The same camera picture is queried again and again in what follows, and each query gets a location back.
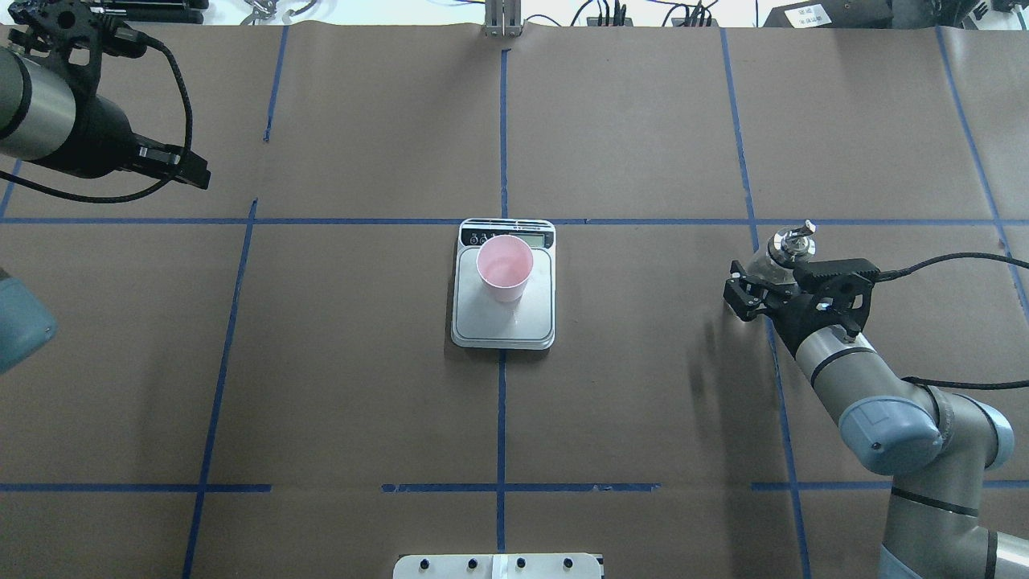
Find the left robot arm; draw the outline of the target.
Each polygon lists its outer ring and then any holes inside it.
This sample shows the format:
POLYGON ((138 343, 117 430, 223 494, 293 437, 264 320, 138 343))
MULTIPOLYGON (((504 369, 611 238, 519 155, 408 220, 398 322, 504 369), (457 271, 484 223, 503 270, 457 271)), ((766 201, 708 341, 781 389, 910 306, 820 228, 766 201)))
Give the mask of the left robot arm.
POLYGON ((144 175, 150 187, 125 195, 61 191, 3 172, 15 186, 56 200, 114 205, 144 200, 170 183, 206 190, 208 162, 194 152, 194 109, 176 56, 158 38, 82 1, 14 1, 15 27, 2 49, 1 150, 7 157, 77 179, 114 171, 144 175), (125 110, 98 92, 104 55, 138 59, 150 49, 165 56, 182 102, 181 144, 137 134, 125 110))

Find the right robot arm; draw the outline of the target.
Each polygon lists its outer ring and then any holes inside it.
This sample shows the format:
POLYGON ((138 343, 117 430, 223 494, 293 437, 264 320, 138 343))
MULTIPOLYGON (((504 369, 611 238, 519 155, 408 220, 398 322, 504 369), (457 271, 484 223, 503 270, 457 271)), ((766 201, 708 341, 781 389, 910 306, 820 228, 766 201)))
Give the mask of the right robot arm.
POLYGON ((733 261, 724 301, 744 322, 772 320, 842 442, 891 478, 879 577, 1025 578, 1026 540, 980 524, 982 481, 1012 457, 1012 423, 969 384, 897 376, 864 337, 874 287, 919 269, 733 261))

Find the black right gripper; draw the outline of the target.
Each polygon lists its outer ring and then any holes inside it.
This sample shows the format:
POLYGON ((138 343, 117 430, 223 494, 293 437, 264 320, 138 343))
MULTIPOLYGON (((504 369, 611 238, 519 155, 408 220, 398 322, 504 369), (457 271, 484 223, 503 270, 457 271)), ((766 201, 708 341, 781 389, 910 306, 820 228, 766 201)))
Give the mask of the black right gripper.
POLYGON ((765 276, 734 260, 723 298, 743 322, 769 316, 780 340, 795 356, 801 343, 823 327, 840 326, 850 339, 863 333, 879 275, 865 259, 809 261, 793 269, 793 289, 791 278, 765 276))

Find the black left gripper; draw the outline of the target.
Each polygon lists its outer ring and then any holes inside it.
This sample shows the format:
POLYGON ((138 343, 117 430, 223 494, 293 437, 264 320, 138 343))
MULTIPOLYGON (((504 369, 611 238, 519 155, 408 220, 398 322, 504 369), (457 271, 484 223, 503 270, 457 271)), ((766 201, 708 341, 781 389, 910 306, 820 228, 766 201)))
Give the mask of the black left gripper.
POLYGON ((194 110, 181 68, 157 38, 82 1, 14 1, 6 49, 6 153, 77 179, 114 171, 154 179, 154 190, 206 190, 208 162, 196 154, 194 110), (125 110, 98 92, 104 55, 165 56, 184 112, 181 144, 137 134, 125 110))

